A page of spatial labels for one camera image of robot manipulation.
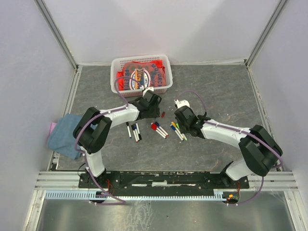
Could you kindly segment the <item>white marker green cap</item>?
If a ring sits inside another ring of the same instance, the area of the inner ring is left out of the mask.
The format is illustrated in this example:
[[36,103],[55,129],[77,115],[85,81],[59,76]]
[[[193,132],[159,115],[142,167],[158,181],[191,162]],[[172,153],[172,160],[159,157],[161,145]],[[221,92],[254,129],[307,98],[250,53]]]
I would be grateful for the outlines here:
[[180,134],[181,134],[181,136],[184,138],[184,140],[188,140],[187,139],[187,137],[185,136],[185,134],[184,133],[181,133],[181,131],[180,131],[180,127],[179,127],[179,124],[178,123],[176,123],[176,126],[177,126],[177,128],[178,128],[178,130],[179,130],[179,132],[180,132]]

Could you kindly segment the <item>white marker yellow cap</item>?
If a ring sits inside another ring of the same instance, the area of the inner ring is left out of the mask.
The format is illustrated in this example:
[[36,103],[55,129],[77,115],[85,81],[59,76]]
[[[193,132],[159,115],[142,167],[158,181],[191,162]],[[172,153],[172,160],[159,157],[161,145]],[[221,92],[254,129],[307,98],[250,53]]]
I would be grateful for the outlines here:
[[177,125],[174,122],[171,122],[171,125],[175,128],[175,130],[177,131],[177,133],[181,136],[181,138],[183,140],[187,140],[185,135],[181,133],[181,131],[179,130],[179,128],[177,127]]

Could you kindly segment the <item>white marker blue eraser cap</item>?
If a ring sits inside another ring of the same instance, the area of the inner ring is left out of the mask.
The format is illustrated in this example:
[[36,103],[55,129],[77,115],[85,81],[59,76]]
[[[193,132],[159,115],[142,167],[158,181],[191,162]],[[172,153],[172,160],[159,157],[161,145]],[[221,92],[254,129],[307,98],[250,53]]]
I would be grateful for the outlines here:
[[181,136],[181,134],[177,131],[177,129],[171,124],[170,127],[174,130],[176,135],[180,138],[181,141],[184,141],[184,138]]

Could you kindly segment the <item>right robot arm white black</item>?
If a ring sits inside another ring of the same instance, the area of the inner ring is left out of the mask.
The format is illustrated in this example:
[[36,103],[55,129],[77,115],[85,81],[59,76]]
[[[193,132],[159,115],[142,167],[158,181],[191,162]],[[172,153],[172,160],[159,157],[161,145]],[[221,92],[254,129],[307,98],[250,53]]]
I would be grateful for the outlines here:
[[225,188],[233,187],[237,181],[251,174],[264,177],[282,161],[282,149],[271,135],[260,125],[253,128],[241,128],[219,123],[204,115],[195,115],[187,106],[177,106],[175,118],[181,133],[193,137],[216,140],[241,151],[242,158],[229,163],[220,182]]

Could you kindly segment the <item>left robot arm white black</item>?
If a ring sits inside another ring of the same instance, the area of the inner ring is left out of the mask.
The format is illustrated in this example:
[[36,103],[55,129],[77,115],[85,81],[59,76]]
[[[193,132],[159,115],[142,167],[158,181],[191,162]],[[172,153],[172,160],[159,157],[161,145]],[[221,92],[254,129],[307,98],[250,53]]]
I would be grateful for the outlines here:
[[141,97],[123,106],[98,110],[95,107],[87,109],[73,131],[75,149],[85,156],[90,183],[100,188],[106,183],[101,149],[105,145],[110,129],[115,126],[141,119],[160,116],[159,104],[162,98],[153,90],[145,90]]

